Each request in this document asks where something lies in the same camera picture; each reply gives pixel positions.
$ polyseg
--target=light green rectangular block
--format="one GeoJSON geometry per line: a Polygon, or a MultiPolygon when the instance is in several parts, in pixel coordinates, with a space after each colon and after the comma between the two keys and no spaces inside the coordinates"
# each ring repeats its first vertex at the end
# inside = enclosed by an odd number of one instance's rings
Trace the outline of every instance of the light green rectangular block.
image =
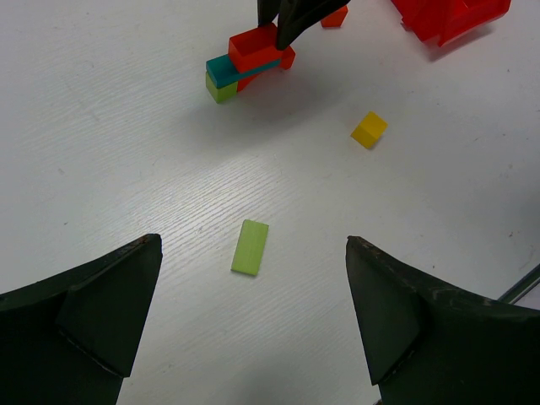
{"type": "Polygon", "coordinates": [[[268,225],[249,219],[244,221],[231,267],[233,272],[251,276],[256,276],[259,273],[267,235],[268,225]]]}
{"type": "Polygon", "coordinates": [[[206,88],[208,89],[208,92],[212,95],[213,99],[216,100],[216,103],[222,103],[225,100],[228,100],[236,95],[236,90],[238,89],[238,82],[234,82],[225,87],[222,87],[221,89],[218,89],[210,78],[208,72],[206,72],[206,88]]]}

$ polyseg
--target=stacked blocks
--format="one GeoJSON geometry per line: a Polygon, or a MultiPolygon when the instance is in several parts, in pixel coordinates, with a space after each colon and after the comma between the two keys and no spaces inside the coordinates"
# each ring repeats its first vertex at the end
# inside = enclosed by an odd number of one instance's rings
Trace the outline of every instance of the stacked blocks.
{"type": "Polygon", "coordinates": [[[388,124],[373,111],[351,133],[351,137],[364,148],[371,149],[377,143],[388,124]]]}
{"type": "Polygon", "coordinates": [[[229,39],[229,53],[206,62],[206,87],[221,103],[242,91],[260,73],[280,66],[289,69],[295,53],[275,47],[278,29],[268,24],[229,39]]]}
{"type": "Polygon", "coordinates": [[[340,28],[345,17],[347,17],[347,13],[347,6],[341,7],[338,11],[334,11],[332,14],[321,20],[322,28],[340,28]]]}

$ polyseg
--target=table surface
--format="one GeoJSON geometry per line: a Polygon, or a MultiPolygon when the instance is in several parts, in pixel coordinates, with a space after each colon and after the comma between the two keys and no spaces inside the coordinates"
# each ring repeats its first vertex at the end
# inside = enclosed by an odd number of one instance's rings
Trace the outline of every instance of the table surface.
{"type": "Polygon", "coordinates": [[[164,239],[120,404],[373,403],[348,235],[492,298],[540,261],[540,3],[443,50],[390,1],[349,8],[216,105],[204,64],[254,0],[0,6],[0,289],[164,239]],[[243,219],[270,225],[254,279],[230,271],[243,219]]]}

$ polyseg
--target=orange block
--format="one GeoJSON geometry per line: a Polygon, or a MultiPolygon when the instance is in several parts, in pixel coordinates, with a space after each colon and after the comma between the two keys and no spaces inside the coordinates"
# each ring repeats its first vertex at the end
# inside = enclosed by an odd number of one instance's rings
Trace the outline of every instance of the orange block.
{"type": "Polygon", "coordinates": [[[251,83],[251,81],[256,78],[259,74],[261,74],[262,72],[260,73],[255,73],[253,76],[250,76],[249,78],[241,78],[239,81],[238,81],[238,89],[236,90],[237,93],[241,92],[243,89],[246,88],[246,86],[251,83]]]}
{"type": "Polygon", "coordinates": [[[281,58],[276,49],[278,27],[274,23],[257,27],[229,39],[229,58],[239,73],[245,73],[281,58]]]}
{"type": "Polygon", "coordinates": [[[296,52],[293,51],[293,48],[287,46],[285,51],[283,51],[283,55],[281,56],[279,67],[285,70],[290,69],[291,66],[293,66],[294,57],[296,57],[296,52]]]}
{"type": "Polygon", "coordinates": [[[339,28],[345,17],[347,16],[348,8],[347,6],[341,7],[338,11],[334,11],[332,14],[326,16],[321,20],[322,28],[339,28]]]}

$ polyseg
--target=red container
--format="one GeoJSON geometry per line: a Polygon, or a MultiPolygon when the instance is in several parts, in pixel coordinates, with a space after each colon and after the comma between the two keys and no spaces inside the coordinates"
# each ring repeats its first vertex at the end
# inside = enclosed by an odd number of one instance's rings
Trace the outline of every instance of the red container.
{"type": "Polygon", "coordinates": [[[403,24],[426,41],[439,36],[438,45],[502,17],[510,0],[392,0],[403,24]]]}

